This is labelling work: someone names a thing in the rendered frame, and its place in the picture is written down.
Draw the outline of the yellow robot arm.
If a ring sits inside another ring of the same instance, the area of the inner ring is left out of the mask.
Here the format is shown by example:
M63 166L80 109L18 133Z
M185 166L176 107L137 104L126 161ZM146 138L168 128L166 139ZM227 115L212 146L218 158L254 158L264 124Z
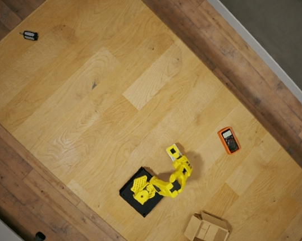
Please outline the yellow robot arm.
M149 198L154 197L155 192L172 198L175 198L178 193L181 193L187 178L191 174L192 168L184 156L180 155L175 159L179 165L175 172L171 174L170 183L164 182L155 176L153 176L149 182L147 182L146 175L136 178L131 188L131 190L135 193L135 198L137 198L141 203L144 203ZM176 177L178 178L179 182L176 180Z

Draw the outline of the orange digital multimeter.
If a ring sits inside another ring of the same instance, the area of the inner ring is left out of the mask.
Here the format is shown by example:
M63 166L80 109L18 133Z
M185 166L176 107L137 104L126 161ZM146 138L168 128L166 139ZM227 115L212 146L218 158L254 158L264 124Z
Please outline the orange digital multimeter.
M229 155L232 155L240 150L240 146L235 138L231 127L225 127L218 131L221 142Z

